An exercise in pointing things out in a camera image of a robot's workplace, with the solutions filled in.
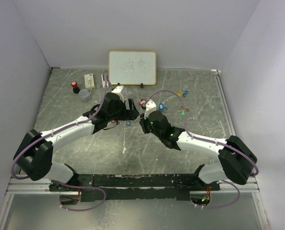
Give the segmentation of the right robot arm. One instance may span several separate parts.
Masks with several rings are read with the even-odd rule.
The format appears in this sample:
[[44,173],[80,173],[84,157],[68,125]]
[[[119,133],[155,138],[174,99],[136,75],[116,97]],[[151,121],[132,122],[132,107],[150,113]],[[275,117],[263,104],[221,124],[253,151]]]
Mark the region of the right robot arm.
[[172,126],[160,111],[140,114],[139,123],[145,134],[152,133],[169,149],[192,150],[219,160],[218,163],[199,167],[198,175],[192,179],[197,190],[204,190],[210,183],[226,179],[245,185],[253,165],[257,163],[256,156],[237,136],[220,139],[188,133],[183,128]]

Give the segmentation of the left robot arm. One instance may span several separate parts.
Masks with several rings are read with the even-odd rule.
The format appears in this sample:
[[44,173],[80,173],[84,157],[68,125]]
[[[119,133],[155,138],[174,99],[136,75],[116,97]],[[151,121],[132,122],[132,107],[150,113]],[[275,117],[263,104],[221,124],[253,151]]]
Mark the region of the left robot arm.
[[73,191],[78,187],[79,174],[65,163],[54,162],[53,154],[77,139],[106,130],[112,121],[133,121],[138,116],[133,99],[125,101],[120,93],[109,92],[100,104],[68,124],[49,131],[28,131],[14,155],[13,165],[33,181],[47,178]]

